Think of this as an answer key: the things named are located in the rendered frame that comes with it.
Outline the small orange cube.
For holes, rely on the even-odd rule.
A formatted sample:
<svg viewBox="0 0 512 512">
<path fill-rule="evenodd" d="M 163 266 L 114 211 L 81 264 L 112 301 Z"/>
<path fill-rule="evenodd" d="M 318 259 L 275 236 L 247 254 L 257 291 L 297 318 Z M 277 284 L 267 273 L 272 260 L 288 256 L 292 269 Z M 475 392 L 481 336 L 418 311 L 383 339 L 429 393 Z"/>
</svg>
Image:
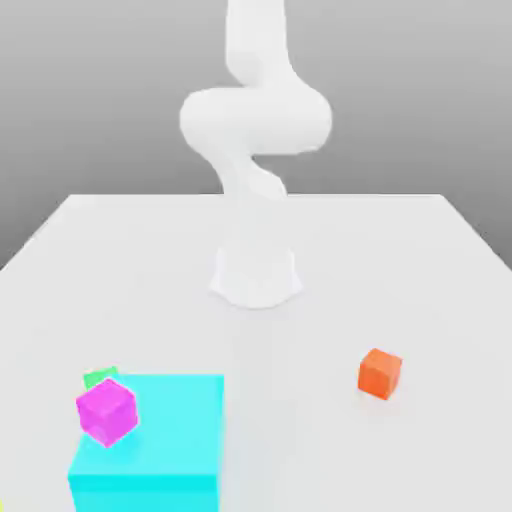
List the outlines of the small orange cube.
<svg viewBox="0 0 512 512">
<path fill-rule="evenodd" d="M 388 400 L 398 384 L 402 359 L 374 348 L 359 367 L 358 389 L 382 400 Z"/>
</svg>

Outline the small green cube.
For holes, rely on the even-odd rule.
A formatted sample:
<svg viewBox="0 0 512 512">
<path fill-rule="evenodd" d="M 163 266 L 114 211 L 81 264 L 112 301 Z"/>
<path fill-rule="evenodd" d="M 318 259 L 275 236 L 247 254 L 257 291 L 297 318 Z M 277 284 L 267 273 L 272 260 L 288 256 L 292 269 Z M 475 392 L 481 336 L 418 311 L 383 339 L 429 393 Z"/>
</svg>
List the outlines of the small green cube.
<svg viewBox="0 0 512 512">
<path fill-rule="evenodd" d="M 85 390 L 88 391 L 104 381 L 106 378 L 116 376 L 117 374 L 118 369 L 116 366 L 89 371 L 83 375 Z"/>
</svg>

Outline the small magenta cube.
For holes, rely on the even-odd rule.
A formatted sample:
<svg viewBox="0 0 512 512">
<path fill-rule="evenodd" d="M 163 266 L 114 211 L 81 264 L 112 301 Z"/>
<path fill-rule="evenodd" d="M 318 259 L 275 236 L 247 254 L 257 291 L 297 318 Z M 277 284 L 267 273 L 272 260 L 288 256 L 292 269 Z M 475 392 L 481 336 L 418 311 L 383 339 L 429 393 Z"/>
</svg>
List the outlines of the small magenta cube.
<svg viewBox="0 0 512 512">
<path fill-rule="evenodd" d="M 109 448 L 139 423 L 135 394 L 106 378 L 76 399 L 82 430 Z"/>
</svg>

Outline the large cyan box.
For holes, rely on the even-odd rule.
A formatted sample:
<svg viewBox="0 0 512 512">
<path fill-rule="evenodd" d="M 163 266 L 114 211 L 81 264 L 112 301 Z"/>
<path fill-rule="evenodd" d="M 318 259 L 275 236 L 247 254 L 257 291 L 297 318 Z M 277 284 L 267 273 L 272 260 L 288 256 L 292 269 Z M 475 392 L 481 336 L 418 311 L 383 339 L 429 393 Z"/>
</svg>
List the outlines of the large cyan box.
<svg viewBox="0 0 512 512">
<path fill-rule="evenodd" d="M 109 448 L 83 431 L 68 471 L 75 512 L 219 512 L 223 376 L 109 378 L 135 394 L 139 423 Z"/>
</svg>

